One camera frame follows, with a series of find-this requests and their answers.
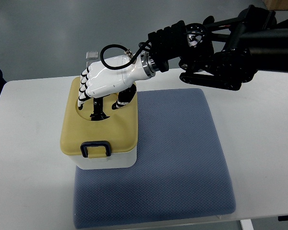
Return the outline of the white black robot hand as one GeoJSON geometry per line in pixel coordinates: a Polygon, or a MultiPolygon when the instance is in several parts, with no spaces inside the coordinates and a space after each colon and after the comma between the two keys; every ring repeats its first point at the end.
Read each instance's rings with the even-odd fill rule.
{"type": "Polygon", "coordinates": [[[118,94],[112,109],[119,109],[133,99],[136,91],[134,82],[150,79],[157,71],[159,69],[147,51],[141,52],[134,64],[119,70],[110,70],[101,61],[93,62],[80,76],[78,109],[81,110],[84,102],[91,98],[100,98],[112,93],[118,94]]]}

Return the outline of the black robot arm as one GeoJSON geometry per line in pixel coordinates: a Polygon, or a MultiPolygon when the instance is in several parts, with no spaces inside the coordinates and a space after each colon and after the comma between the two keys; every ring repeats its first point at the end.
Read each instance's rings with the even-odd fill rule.
{"type": "Polygon", "coordinates": [[[259,70],[288,72],[288,19],[250,5],[236,18],[203,23],[179,21],[148,35],[155,70],[180,58],[180,80],[193,85],[237,91],[259,70]]]}

